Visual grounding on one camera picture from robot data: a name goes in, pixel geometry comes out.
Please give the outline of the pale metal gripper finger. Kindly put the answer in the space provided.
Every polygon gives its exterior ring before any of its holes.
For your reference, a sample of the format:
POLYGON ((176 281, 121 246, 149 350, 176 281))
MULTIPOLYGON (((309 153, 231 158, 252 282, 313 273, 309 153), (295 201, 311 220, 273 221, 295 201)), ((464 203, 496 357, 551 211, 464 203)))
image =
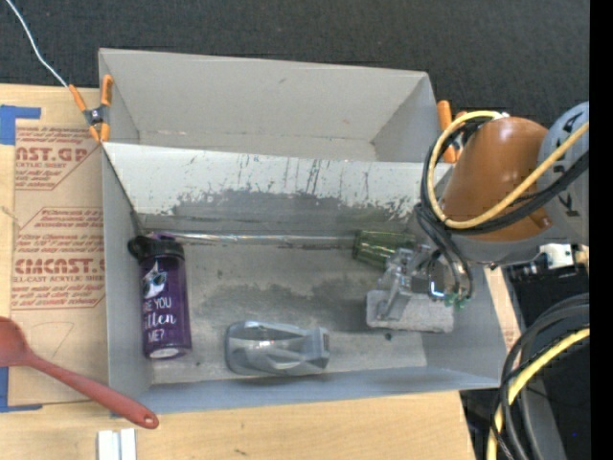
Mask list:
POLYGON ((378 320, 399 320, 412 296, 411 278, 396 277, 377 303, 376 318, 378 320))
POLYGON ((410 263, 414 258, 414 251, 409 248, 399 248, 385 263, 383 275, 377 281, 378 289, 391 289, 398 284, 401 289, 409 289, 411 286, 410 263))

